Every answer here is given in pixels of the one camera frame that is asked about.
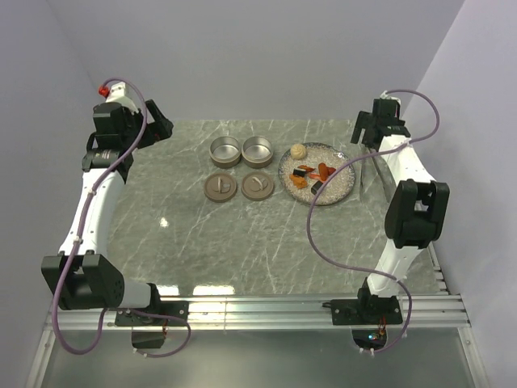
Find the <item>metal tongs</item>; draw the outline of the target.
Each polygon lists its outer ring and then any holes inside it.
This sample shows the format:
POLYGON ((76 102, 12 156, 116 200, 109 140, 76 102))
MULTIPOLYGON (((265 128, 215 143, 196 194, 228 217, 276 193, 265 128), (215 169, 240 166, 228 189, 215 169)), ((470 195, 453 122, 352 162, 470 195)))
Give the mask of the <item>metal tongs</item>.
POLYGON ((388 205, 392 199, 391 181, 381 170, 379 158, 365 158, 360 161, 359 200, 378 200, 388 205))

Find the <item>beige steamed bun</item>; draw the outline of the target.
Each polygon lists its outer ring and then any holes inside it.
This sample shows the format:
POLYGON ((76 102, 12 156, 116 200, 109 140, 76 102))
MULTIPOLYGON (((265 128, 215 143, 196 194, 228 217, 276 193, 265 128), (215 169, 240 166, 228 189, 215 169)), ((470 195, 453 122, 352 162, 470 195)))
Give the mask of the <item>beige steamed bun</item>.
POLYGON ((304 144, 296 143, 291 147, 290 155, 295 160, 301 160, 306 157, 307 149, 304 144))

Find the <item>orange fried nugget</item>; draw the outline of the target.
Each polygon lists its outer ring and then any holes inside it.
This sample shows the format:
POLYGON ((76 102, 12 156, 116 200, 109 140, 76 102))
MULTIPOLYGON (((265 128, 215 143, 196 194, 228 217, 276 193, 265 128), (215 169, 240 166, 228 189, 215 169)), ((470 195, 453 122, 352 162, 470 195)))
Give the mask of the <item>orange fried nugget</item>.
POLYGON ((305 180, 304 176, 290 174, 289 178, 290 178, 291 182, 293 183, 293 185, 298 189, 303 189, 308 186, 308 183, 305 180))

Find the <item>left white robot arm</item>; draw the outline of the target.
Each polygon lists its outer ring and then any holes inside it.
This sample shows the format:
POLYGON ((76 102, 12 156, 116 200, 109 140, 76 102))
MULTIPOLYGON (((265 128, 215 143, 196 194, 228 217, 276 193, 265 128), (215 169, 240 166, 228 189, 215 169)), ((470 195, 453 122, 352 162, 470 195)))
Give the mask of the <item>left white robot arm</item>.
POLYGON ((82 158, 82 192, 72 226, 56 255, 44 257, 42 275, 53 293, 53 310, 134 309, 145 325, 163 314, 152 283, 127 280, 107 257, 107 240, 118 198, 139 149, 171 137, 173 123, 149 99, 143 111, 120 101, 94 107, 94 132, 82 158))

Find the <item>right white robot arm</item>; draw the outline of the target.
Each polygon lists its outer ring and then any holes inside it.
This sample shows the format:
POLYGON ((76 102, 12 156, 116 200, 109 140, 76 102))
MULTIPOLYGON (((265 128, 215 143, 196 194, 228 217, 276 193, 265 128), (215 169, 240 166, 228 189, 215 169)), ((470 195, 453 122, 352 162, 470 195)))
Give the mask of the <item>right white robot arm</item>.
POLYGON ((380 154, 396 184, 385 215, 385 248, 352 309, 362 324, 402 322, 398 281, 421 251, 441 235, 450 195, 449 186, 423 166, 400 110, 395 98, 374 99, 370 112, 359 113, 351 138, 380 154))

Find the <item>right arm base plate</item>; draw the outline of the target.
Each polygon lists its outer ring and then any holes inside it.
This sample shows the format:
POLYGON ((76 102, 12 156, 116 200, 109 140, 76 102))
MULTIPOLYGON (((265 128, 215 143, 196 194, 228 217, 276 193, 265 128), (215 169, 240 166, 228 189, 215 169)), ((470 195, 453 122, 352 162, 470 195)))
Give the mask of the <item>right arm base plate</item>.
POLYGON ((367 326, 402 324, 401 307, 396 298, 381 298, 372 302, 359 299, 333 299, 322 303, 331 312, 334 326, 367 326))

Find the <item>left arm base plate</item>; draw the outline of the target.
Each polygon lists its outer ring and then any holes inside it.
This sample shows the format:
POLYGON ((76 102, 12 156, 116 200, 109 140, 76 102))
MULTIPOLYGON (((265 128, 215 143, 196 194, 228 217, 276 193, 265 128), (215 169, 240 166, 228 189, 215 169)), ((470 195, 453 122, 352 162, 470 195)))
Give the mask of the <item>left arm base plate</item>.
POLYGON ((183 327, 188 320, 190 303, 186 300, 161 302, 146 309, 118 311, 116 327, 183 327))

